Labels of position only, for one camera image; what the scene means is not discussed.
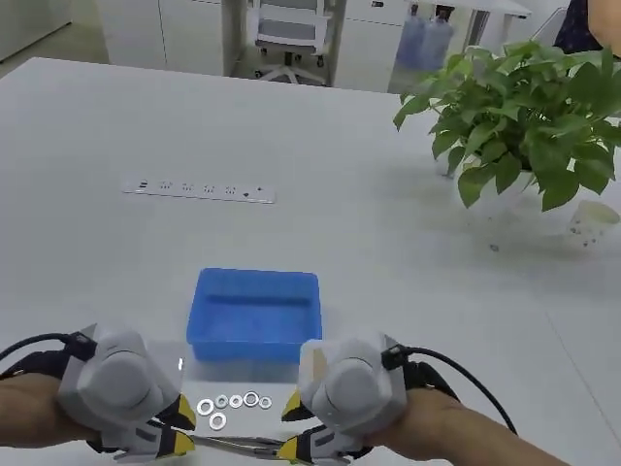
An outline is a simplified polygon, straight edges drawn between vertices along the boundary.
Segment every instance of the white drawer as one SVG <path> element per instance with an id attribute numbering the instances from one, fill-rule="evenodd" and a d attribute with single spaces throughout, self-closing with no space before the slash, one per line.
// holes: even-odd
<path id="1" fill-rule="evenodd" d="M 345 8 L 347 19 L 403 25 L 408 14 L 406 0 L 349 0 Z"/>

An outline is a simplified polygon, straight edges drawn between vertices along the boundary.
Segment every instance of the water bottle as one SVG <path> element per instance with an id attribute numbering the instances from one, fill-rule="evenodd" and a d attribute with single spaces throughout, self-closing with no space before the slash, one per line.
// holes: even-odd
<path id="1" fill-rule="evenodd" d="M 427 26 L 427 22 L 417 16 L 417 13 L 418 5 L 412 5 L 397 50 L 397 63 L 412 70 L 421 68 L 420 49 L 425 40 L 425 27 Z"/>
<path id="2" fill-rule="evenodd" d="M 454 8 L 438 6 L 436 17 L 425 28 L 425 40 L 420 48 L 421 68 L 426 71 L 437 71 L 444 66 L 446 52 L 455 29 L 448 23 Z"/>

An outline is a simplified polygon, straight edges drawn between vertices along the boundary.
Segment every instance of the electrical outlet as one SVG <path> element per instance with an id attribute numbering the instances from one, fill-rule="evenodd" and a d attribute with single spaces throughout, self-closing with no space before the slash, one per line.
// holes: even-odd
<path id="1" fill-rule="evenodd" d="M 274 204 L 276 192 L 264 185 L 211 184 L 172 182 L 140 178 L 123 187 L 127 194 L 151 196 L 185 197 L 189 199 L 211 199 L 216 201 L 256 202 Z"/>

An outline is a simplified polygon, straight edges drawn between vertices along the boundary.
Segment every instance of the human hand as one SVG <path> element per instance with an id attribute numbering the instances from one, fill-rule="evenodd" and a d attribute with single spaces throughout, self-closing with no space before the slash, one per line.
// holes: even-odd
<path id="1" fill-rule="evenodd" d="M 390 427 L 365 439 L 370 447 L 385 446 L 416 461 L 443 459 L 442 426 L 456 410 L 457 400 L 430 388 L 408 392 L 406 412 Z"/>
<path id="2" fill-rule="evenodd" d="M 42 448 L 74 440 L 96 440 L 97 433 L 72 421 L 58 406 L 60 381 L 24 374 L 0 382 L 0 446 Z"/>

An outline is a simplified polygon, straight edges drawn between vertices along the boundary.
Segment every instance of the gray floor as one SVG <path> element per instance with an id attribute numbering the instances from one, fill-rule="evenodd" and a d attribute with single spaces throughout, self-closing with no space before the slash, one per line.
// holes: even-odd
<path id="1" fill-rule="evenodd" d="M 108 63 L 108 52 L 92 0 L 75 0 L 73 24 L 7 58 L 0 64 L 0 78 L 33 56 L 92 63 Z"/>

